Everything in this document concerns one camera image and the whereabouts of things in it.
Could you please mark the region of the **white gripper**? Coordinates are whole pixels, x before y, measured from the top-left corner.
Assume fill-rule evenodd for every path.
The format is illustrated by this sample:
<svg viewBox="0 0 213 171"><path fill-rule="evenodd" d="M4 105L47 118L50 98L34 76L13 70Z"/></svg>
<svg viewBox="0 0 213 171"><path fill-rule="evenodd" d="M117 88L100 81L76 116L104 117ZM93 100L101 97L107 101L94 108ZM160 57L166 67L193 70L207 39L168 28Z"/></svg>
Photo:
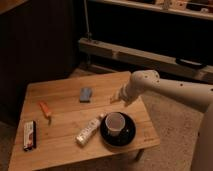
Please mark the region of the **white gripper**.
<svg viewBox="0 0 213 171"><path fill-rule="evenodd" d="M135 101L140 92L138 91L138 88L132 84L127 83L124 84L120 91L116 91L110 98L111 103L119 102L120 98L125 101L124 106L129 106L133 101Z"/></svg>

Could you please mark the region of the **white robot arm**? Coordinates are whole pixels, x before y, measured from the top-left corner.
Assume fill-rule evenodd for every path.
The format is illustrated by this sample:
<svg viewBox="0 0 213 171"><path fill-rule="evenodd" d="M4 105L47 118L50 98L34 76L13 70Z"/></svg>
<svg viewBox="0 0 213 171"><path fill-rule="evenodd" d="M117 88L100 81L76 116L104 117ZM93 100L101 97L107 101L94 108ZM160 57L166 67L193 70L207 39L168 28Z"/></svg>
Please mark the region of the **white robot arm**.
<svg viewBox="0 0 213 171"><path fill-rule="evenodd" d="M163 79L156 70L140 70L130 75L110 102L124 101L128 106L146 91L167 96L204 114L190 171L213 171L213 84Z"/></svg>

